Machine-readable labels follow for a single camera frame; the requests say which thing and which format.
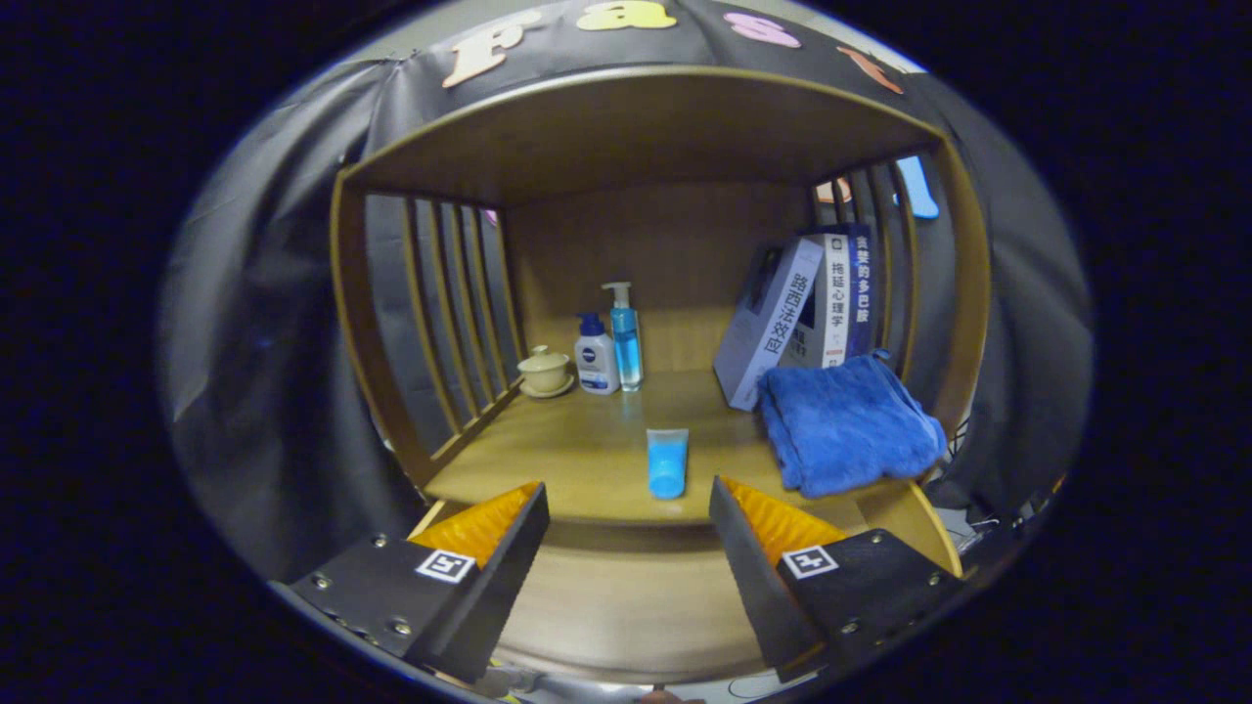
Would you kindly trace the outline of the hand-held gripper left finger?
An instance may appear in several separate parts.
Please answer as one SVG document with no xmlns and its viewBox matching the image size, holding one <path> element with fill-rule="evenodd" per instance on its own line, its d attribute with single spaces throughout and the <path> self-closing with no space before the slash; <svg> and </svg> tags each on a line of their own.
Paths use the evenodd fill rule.
<svg viewBox="0 0 1252 704">
<path fill-rule="evenodd" d="M 486 673 L 548 529 L 531 481 L 429 525 L 376 532 L 282 586 L 295 609 L 348 640 L 459 681 Z"/>
</svg>

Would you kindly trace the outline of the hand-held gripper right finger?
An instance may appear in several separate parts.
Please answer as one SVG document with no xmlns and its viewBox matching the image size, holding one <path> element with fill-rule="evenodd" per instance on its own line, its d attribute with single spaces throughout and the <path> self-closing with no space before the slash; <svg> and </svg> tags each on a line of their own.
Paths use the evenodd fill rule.
<svg viewBox="0 0 1252 704">
<path fill-rule="evenodd" d="M 818 670 L 849 676 L 967 590 L 953 552 L 931 557 L 885 527 L 843 531 L 732 479 L 714 480 L 707 514 L 780 681 Z"/>
</svg>

